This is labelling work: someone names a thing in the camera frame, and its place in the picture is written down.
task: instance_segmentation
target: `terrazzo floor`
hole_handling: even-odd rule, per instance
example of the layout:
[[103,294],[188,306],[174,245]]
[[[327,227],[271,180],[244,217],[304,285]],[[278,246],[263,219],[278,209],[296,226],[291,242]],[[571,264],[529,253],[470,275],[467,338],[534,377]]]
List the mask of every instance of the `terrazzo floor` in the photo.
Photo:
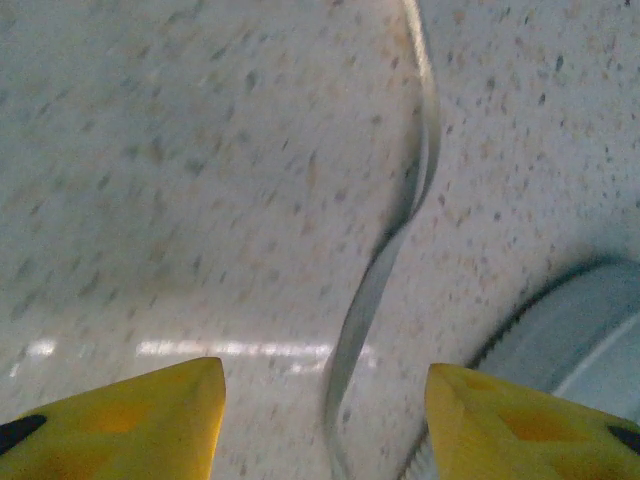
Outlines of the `terrazzo floor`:
[[[396,478],[433,361],[575,264],[640,258],[637,0],[422,0],[433,190],[342,415]],[[0,421],[223,359],[213,478],[329,478],[322,369],[406,204],[399,0],[0,1]]]

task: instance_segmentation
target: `gray wheel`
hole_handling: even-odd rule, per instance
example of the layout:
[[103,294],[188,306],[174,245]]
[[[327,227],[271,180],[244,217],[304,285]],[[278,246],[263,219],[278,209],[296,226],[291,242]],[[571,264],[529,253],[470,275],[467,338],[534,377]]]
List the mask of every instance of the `gray wheel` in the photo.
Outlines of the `gray wheel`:
[[[640,265],[609,263],[543,295],[491,342],[478,370],[640,420]],[[428,437],[401,476],[435,480]]]

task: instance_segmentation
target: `black marking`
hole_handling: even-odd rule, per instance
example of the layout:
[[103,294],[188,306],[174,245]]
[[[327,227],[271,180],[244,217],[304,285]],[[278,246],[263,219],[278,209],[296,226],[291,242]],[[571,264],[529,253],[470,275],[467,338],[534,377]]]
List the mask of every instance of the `black marking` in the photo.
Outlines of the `black marking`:
[[640,455],[640,432],[635,432],[624,427],[610,425],[607,427],[609,433],[633,450],[636,455]]
[[47,421],[44,415],[29,415],[0,425],[0,455],[7,453]]

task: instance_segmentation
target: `tile floor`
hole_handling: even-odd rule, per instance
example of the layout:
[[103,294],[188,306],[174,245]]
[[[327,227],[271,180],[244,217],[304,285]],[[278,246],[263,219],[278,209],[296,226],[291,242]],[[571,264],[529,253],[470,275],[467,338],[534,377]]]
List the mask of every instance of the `tile floor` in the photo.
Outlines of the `tile floor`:
[[[440,170],[342,417],[392,479],[430,362],[576,262],[640,256],[637,0],[423,0]],[[399,0],[0,1],[0,420],[200,355],[214,478],[328,478],[321,372],[403,204]]]

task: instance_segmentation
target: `yellow robot part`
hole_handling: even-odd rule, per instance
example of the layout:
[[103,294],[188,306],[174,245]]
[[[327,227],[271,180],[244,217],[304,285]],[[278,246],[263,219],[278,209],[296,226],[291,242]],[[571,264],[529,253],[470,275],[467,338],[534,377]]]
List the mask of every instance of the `yellow robot part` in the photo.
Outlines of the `yellow robot part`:
[[426,404],[440,480],[640,480],[627,420],[446,364]]
[[0,478],[208,480],[224,403],[220,359],[199,358],[36,408]]

